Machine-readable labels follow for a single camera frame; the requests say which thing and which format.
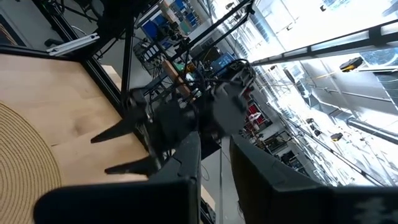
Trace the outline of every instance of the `metal bar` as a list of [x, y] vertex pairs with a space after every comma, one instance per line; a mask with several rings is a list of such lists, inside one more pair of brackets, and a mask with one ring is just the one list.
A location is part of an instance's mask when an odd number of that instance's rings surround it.
[[[325, 63], [323, 63], [322, 60], [321, 64], [323, 65], [323, 67], [329, 72], [331, 73], [332, 71], [329, 69], [328, 66], [325, 65]], [[329, 81], [331, 82], [331, 84], [336, 88], [338, 94], [341, 96], [341, 98], [343, 99], [344, 103], [346, 103], [347, 108], [351, 111], [351, 113], [354, 115], [354, 117], [356, 119], [359, 119], [358, 113], [355, 111], [355, 109], [352, 107], [352, 105], [348, 102], [348, 100], [346, 99], [345, 95], [343, 95], [340, 87], [337, 85], [335, 79], [331, 76], [328, 76]]]
[[164, 72], [161, 72], [159, 76], [154, 78], [152, 81], [150, 81], [144, 88], [144, 96], [148, 95], [150, 91], [152, 91], [153, 88], [156, 88], [158, 85], [162, 83], [162, 81], [167, 77], [167, 74]]
[[384, 139], [386, 141], [389, 141], [391, 143], [398, 144], [398, 134], [397, 133], [393, 133], [391, 131], [387, 131], [385, 129], [375, 127], [373, 125], [370, 125], [363, 121], [359, 121], [354, 118], [348, 119], [347, 125], [351, 126], [353, 128], [357, 128], [357, 129], [364, 131], [368, 134], [371, 134], [373, 136]]
[[[75, 31], [53, 4], [47, 3], [45, 5], [41, 0], [32, 1], [64, 42], [78, 39]], [[93, 57], [88, 60], [80, 61], [80, 63], [116, 111], [122, 116], [123, 111], [120, 107], [120, 91], [102, 66]]]
[[224, 151], [229, 152], [231, 144], [231, 136], [224, 136], [221, 138], [221, 149], [220, 149], [220, 195], [219, 195], [219, 202], [218, 202], [218, 223], [224, 223], [224, 206], [223, 206], [223, 154]]
[[[205, 10], [205, 6], [203, 5], [203, 3], [201, 1], [199, 1], [200, 6]], [[225, 41], [228, 43], [229, 47], [231, 47], [232, 51], [234, 52], [235, 55], [238, 55], [236, 49], [235, 49], [235, 44], [232, 44], [228, 39], [225, 39]]]
[[200, 200], [200, 220], [203, 224], [215, 224], [215, 220], [212, 219], [214, 214], [213, 209], [204, 201], [203, 198]]
[[252, 66], [331, 57], [398, 47], [398, 19], [252, 62]]
[[61, 57], [51, 56], [46, 51], [28, 49], [27, 47], [15, 46], [15, 45], [1, 45], [0, 44], [0, 54], [9, 54], [9, 55], [17, 55], [17, 56], [25, 56], [25, 57], [66, 60], [66, 61], [76, 62], [76, 60], [74, 60], [73, 58], [67, 57], [67, 56], [61, 56]]
[[79, 39], [69, 41], [64, 44], [47, 49], [47, 52], [49, 53], [49, 55], [52, 55], [52, 56], [65, 55], [67, 53], [70, 53], [70, 52], [76, 51], [78, 49], [81, 49], [83, 47], [86, 47], [87, 45], [90, 45], [90, 44], [94, 43], [95, 41], [97, 41], [99, 38], [100, 37], [96, 33], [93, 33], [93, 34], [81, 37]]
[[356, 69], [355, 72], [373, 72], [373, 73], [378, 73], [378, 72], [396, 72], [398, 71], [398, 66], [393, 65], [393, 66], [378, 66], [378, 67], [371, 67], [371, 68], [359, 68]]
[[210, 24], [213, 24], [213, 12], [211, 11], [211, 7], [210, 7], [211, 2], [210, 1], [211, 0], [206, 0], [206, 3], [207, 3], [207, 10], [208, 10], [209, 17], [210, 17]]
[[122, 71], [122, 85], [121, 85], [121, 101], [125, 102], [127, 93], [130, 89], [131, 76], [131, 59], [133, 55], [134, 46], [134, 18], [132, 17], [127, 23], [126, 40], [124, 41], [124, 56], [123, 56], [123, 71]]
[[76, 54], [77, 57], [80, 57], [82, 60], [88, 59], [105, 47], [112, 39], [119, 39], [127, 26], [126, 24], [130, 24], [131, 18], [137, 16], [137, 10], [139, 10], [141, 6], [140, 4], [135, 4], [134, 1], [115, 2], [117, 2], [117, 4], [107, 4], [104, 5], [104, 7], [112, 7], [112, 9], [108, 9], [109, 11], [118, 10], [118, 16], [106, 20], [107, 16], [112, 16], [107, 15], [107, 13], [105, 13], [107, 11], [104, 11], [103, 19], [99, 20], [101, 23], [99, 23], [98, 28], [94, 31], [99, 35], [100, 39], [94, 44], [81, 49]]
[[87, 14], [81, 13], [81, 12], [75, 10], [75, 9], [72, 9], [71, 7], [68, 7], [68, 6], [65, 6], [65, 5], [64, 5], [63, 7], [64, 7], [65, 9], [68, 9], [68, 11], [70, 11], [70, 12], [73, 12], [73, 13], [75, 13], [75, 14], [78, 14], [79, 16], [83, 16], [83, 17], [85, 17], [85, 18], [87, 18], [87, 19], [91, 19], [92, 21], [98, 22], [98, 19], [95, 19], [95, 18], [93, 18], [93, 17], [91, 17], [91, 16], [89, 16], [89, 15], [87, 15]]
[[200, 40], [205, 38], [210, 32], [212, 32], [215, 28], [217, 28], [225, 20], [230, 18], [235, 12], [238, 12], [242, 7], [244, 7], [250, 1], [252, 1], [252, 0], [243, 0], [236, 7], [232, 8], [232, 10], [230, 10], [227, 14], [225, 14], [221, 19], [219, 19], [217, 22], [215, 22], [213, 25], [211, 25], [209, 28], [207, 28], [204, 32], [202, 32], [197, 38], [191, 40], [188, 43], [187, 47], [185, 47], [184, 49], [176, 49], [176, 54], [172, 57], [172, 60], [179, 58], [179, 56], [184, 54], [187, 51], [187, 49], [192, 48], [196, 43], [198, 43]]
[[141, 21], [138, 21], [138, 23], [137, 23], [137, 25], [136, 25], [136, 27], [138, 28], [138, 27], [142, 27], [142, 25], [144, 25], [144, 23], [146, 22], [146, 21], [148, 21], [152, 16], [154, 16], [157, 12], [159, 12], [160, 11], [160, 7], [156, 4], [154, 7], [156, 7], [152, 12], [150, 12], [150, 14], [148, 14], [148, 15], [143, 15], [142, 17], [141, 17]]
[[350, 162], [349, 160], [347, 160], [346, 158], [344, 158], [342, 155], [338, 154], [336, 151], [334, 151], [331, 147], [329, 147], [328, 145], [326, 145], [324, 142], [321, 142], [319, 139], [317, 139], [316, 137], [314, 137], [311, 133], [309, 133], [307, 130], [303, 129], [302, 127], [300, 127], [299, 125], [297, 125], [296, 123], [294, 123], [293, 121], [291, 121], [288, 118], [285, 118], [285, 116], [281, 115], [278, 111], [276, 111], [273, 107], [270, 106], [270, 108], [272, 108], [280, 117], [283, 121], [287, 121], [290, 124], [292, 124], [295, 128], [299, 129], [301, 132], [303, 132], [305, 135], [307, 135], [310, 139], [312, 139], [312, 141], [315, 141], [317, 144], [321, 145], [324, 149], [326, 149], [327, 151], [331, 152], [335, 157], [337, 157], [338, 159], [340, 159], [341, 161], [343, 161], [345, 164], [347, 164], [348, 166], [350, 166], [353, 170], [355, 170], [356, 172], [360, 173], [365, 179], [367, 179], [368, 181], [372, 182], [373, 184], [377, 185], [377, 186], [383, 186], [382, 183], [380, 183], [378, 180], [376, 180], [375, 178], [373, 178], [370, 174], [368, 174], [367, 172], [365, 172], [364, 170], [361, 170], [360, 168], [358, 168], [355, 164], [353, 164], [352, 162]]
[[[318, 90], [324, 90], [326, 92], [332, 92], [332, 93], [338, 93], [337, 90], [331, 90], [329, 88], [322, 88], [322, 87], [317, 87], [314, 85], [309, 85], [311, 88], [316, 88]], [[350, 95], [350, 96], [357, 96], [357, 97], [362, 97], [362, 98], [366, 98], [366, 99], [370, 99], [370, 100], [378, 100], [378, 101], [383, 101], [383, 102], [389, 102], [391, 103], [391, 100], [389, 99], [384, 99], [384, 98], [379, 98], [379, 97], [374, 97], [374, 96], [366, 96], [366, 95], [362, 95], [362, 94], [357, 94], [357, 93], [349, 93], [346, 91], [341, 91], [342, 94], [346, 94], [346, 95]]]
[[207, 53], [212, 47], [214, 47], [215, 45], [220, 43], [223, 39], [225, 39], [227, 36], [232, 34], [232, 32], [234, 32], [236, 29], [238, 29], [241, 25], [243, 25], [248, 20], [248, 17], [249, 17], [249, 13], [247, 13], [237, 24], [235, 24], [235, 26], [232, 27], [232, 29], [227, 31], [225, 34], [223, 34], [221, 37], [219, 37], [217, 40], [215, 40], [213, 43], [211, 43], [209, 46], [207, 46], [206, 49], [202, 50], [192, 60], [193, 61], [198, 60], [205, 52]]

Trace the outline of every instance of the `wall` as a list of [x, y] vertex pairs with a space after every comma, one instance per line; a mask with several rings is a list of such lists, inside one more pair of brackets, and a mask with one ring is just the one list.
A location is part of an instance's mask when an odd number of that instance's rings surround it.
[[322, 60], [301, 61], [305, 71], [313, 78], [313, 80], [307, 80], [307, 82], [317, 87], [312, 88], [312, 93], [324, 103], [358, 112], [359, 117], [367, 118], [367, 114], [370, 112], [398, 115], [398, 111], [391, 102], [347, 94], [341, 96], [336, 92], [327, 92], [318, 89], [338, 90], [339, 88], [341, 91], [347, 93], [389, 100], [387, 93], [382, 89], [382, 85], [377, 81], [373, 73], [335, 72], [329, 77], [316, 78], [333, 73], [334, 71], [340, 71], [338, 66], [349, 58], [353, 57], [330, 57], [323, 58]]

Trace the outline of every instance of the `round rattan mat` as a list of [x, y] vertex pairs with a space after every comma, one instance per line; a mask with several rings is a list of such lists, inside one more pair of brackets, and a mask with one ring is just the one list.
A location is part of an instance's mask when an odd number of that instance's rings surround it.
[[0, 223], [32, 223], [36, 200], [59, 186], [50, 147], [26, 119], [0, 102]]

